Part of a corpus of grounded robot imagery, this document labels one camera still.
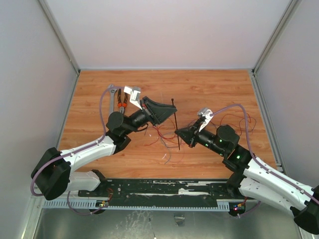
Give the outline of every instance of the wooden tabletop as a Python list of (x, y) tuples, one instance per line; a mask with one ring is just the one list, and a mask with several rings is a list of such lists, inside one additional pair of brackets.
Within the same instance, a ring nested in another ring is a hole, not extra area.
[[(213, 112), (234, 103), (242, 104), (250, 115), (250, 139), (257, 156), (275, 167), (275, 161), (267, 134), (259, 113), (256, 98), (247, 71), (215, 70), (156, 70), (156, 71), (81, 71), (70, 112), (64, 128), (60, 150), (80, 146), (101, 136), (99, 100), (109, 84), (115, 86), (138, 86), (141, 98), (171, 104), (177, 107), (179, 128), (197, 119), (196, 113), (203, 107)], [(103, 116), (108, 119), (110, 95), (103, 100)], [(114, 109), (118, 111), (115, 98)], [(138, 108), (128, 104), (125, 114)], [(247, 148), (243, 113), (232, 108), (215, 116), (206, 127), (216, 132), (216, 125), (230, 124), (241, 134), (240, 144)], [(131, 133), (131, 143), (123, 151), (91, 162), (79, 171), (100, 170), (109, 178), (228, 178), (232, 172), (222, 164), (222, 157), (197, 145), (189, 148), (182, 144), (180, 151), (174, 137), (174, 117), (159, 128), (165, 137), (166, 148), (155, 128)]]

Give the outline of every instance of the white wall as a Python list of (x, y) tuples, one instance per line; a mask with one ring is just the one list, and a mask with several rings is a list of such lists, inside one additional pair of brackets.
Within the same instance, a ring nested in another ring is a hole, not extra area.
[(319, 1), (303, 0), (258, 80), (290, 176), (319, 184)]
[(30, 174), (57, 143), (76, 74), (35, 0), (0, 1), (0, 238), (20, 234)]
[(252, 68), (290, 0), (47, 0), (81, 69)]

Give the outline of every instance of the plier handle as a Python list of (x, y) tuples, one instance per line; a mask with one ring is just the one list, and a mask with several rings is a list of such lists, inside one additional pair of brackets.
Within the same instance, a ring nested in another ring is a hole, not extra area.
[(125, 112), (125, 108), (128, 105), (128, 98), (129, 98), (129, 94), (124, 93), (124, 100), (123, 103), (121, 101), (121, 89), (118, 89), (118, 107), (119, 107), (119, 111), (124, 114)]

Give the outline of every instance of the white and black robotic arm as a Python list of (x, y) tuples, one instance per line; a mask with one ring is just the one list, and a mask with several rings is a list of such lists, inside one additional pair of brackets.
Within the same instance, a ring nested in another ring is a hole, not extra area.
[(295, 223), (312, 234), (319, 234), (319, 186), (312, 188), (267, 165), (259, 157), (238, 144), (239, 136), (229, 125), (220, 126), (216, 134), (205, 130), (212, 111), (202, 109), (199, 119), (175, 133), (189, 147), (197, 143), (220, 154), (233, 174), (227, 191), (232, 195), (255, 198), (294, 217)]
[(140, 108), (130, 116), (113, 112), (108, 118), (106, 127), (109, 129), (100, 138), (68, 150), (58, 151), (55, 147), (48, 149), (31, 174), (32, 181), (47, 200), (53, 200), (65, 191), (93, 191), (100, 184), (95, 170), (75, 172), (78, 168), (105, 156), (110, 156), (125, 149), (131, 139), (128, 134), (140, 131), (148, 125), (159, 125), (177, 110), (175, 106), (156, 103), (148, 97), (139, 101), (139, 88), (125, 87), (130, 94), (130, 102)]

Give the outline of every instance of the floor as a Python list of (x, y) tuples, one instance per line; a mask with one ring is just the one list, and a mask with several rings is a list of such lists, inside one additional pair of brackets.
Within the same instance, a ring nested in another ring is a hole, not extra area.
[(80, 217), (69, 209), (42, 209), (35, 239), (300, 239), (291, 217), (262, 204), (240, 218), (227, 212), (107, 210)]
[[(138, 86), (141, 97), (171, 104), (177, 107), (179, 128), (197, 119), (196, 113), (203, 107), (213, 112), (234, 103), (240, 103), (250, 116), (249, 138), (257, 156), (275, 167), (274, 157), (258, 109), (247, 71), (214, 70), (159, 70), (159, 71), (82, 71), (76, 86), (70, 112), (64, 128), (60, 150), (69, 149), (93, 141), (101, 136), (98, 104), (102, 92), (109, 84)], [(126, 115), (138, 108), (129, 104)], [(103, 116), (107, 121), (109, 94), (103, 100)], [(229, 124), (241, 135), (240, 144), (247, 147), (245, 128), (240, 108), (232, 108), (215, 116), (214, 124), (206, 127), (215, 133), (220, 124)], [(131, 133), (128, 147), (118, 154), (91, 162), (79, 171), (100, 170), (108, 178), (228, 178), (231, 175), (222, 158), (197, 145), (189, 148), (182, 144), (179, 151), (174, 137), (174, 117), (162, 124), (159, 131), (166, 134), (166, 148), (158, 140), (155, 128)]]

